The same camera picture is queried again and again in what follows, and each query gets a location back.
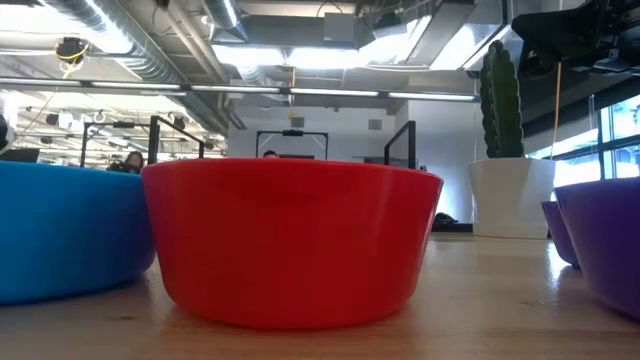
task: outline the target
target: cactus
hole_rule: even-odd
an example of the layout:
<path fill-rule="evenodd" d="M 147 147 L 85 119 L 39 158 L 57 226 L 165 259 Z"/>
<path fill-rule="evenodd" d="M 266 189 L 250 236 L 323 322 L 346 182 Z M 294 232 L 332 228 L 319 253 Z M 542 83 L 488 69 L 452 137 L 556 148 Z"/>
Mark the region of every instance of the cactus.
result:
<path fill-rule="evenodd" d="M 482 126 L 489 158 L 523 157 L 518 79 L 509 51 L 494 41 L 480 72 Z"/>

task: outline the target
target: white planter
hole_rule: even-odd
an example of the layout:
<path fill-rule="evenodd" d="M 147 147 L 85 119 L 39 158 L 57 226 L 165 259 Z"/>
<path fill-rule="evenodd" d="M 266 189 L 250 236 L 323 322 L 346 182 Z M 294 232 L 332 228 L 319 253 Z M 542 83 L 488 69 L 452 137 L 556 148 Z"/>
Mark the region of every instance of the white planter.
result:
<path fill-rule="evenodd" d="M 551 197 L 555 161 L 487 159 L 470 164 L 469 173 L 477 206 L 474 235 L 547 238 L 547 223 L 540 203 Z"/>

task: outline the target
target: red bowl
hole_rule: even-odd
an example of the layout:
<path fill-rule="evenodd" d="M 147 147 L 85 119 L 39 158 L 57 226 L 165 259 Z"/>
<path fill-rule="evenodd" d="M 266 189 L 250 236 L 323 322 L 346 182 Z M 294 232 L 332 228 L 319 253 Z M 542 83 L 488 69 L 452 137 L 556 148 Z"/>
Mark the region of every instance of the red bowl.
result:
<path fill-rule="evenodd" d="M 413 294 L 442 179 L 390 166 L 187 160 L 142 173 L 171 298 L 260 328 L 371 321 Z"/>

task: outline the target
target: person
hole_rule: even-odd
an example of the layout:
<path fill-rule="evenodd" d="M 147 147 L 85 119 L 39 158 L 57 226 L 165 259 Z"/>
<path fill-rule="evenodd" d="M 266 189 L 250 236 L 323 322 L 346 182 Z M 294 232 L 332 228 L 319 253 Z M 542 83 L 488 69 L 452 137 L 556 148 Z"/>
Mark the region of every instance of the person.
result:
<path fill-rule="evenodd" d="M 126 172 L 131 174 L 140 174 L 144 167 L 144 156 L 139 151 L 132 151 L 127 155 L 127 159 L 122 162 L 114 162 L 107 168 L 107 171 Z"/>
<path fill-rule="evenodd" d="M 273 150 L 267 150 L 262 154 L 262 157 L 265 159 L 277 159 L 279 158 L 278 153 Z"/>

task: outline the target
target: potted plant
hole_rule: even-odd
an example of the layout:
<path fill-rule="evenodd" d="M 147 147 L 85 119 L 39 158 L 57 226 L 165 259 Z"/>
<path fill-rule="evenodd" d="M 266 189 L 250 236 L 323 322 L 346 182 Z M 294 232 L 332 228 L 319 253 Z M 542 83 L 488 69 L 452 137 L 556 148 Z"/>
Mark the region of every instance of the potted plant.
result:
<path fill-rule="evenodd" d="M 546 239 L 540 208 L 553 191 L 555 162 L 524 157 L 516 70 L 509 51 L 494 41 L 480 72 L 482 126 L 488 159 L 469 166 L 479 236 Z"/>

